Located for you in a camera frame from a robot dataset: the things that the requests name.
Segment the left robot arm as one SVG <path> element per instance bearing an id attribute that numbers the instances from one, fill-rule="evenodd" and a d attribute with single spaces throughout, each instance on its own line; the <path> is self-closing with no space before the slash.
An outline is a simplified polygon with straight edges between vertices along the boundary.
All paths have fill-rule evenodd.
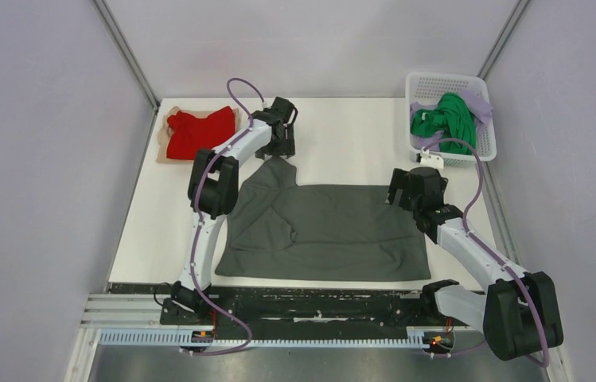
<path id="1" fill-rule="evenodd" d="M 186 319 L 204 322 L 212 309 L 206 299 L 212 285 L 212 261 L 220 230 L 234 209 L 240 189 L 240 167 L 250 158 L 291 157 L 295 154 L 294 123 L 298 109 L 276 97 L 227 141 L 201 149 L 193 163 L 188 198 L 193 208 L 193 234 L 189 259 L 162 303 L 161 322 L 170 325 Z"/>

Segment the grey t shirt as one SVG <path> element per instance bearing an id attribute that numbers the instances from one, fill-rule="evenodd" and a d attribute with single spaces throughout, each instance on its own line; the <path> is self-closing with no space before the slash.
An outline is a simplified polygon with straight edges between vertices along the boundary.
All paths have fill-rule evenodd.
<path id="1" fill-rule="evenodd" d="M 405 282 L 431 277 L 425 236 L 382 185 L 299 185 L 281 158 L 240 187 L 215 273 L 227 277 Z"/>

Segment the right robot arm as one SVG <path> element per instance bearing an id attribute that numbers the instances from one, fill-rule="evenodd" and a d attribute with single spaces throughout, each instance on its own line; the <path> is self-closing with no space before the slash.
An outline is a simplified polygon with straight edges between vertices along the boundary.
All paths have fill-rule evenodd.
<path id="1" fill-rule="evenodd" d="M 444 201 L 447 186 L 437 169 L 417 167 L 394 169 L 388 187 L 388 203 L 410 212 L 419 231 L 450 253 L 483 290 L 472 292 L 451 279 L 427 284 L 420 295 L 422 319 L 439 325 L 453 318 L 470 326 L 502 361 L 540 353 L 539 363 L 548 365 L 550 349 L 564 343 L 553 280 L 487 244 L 465 212 Z"/>

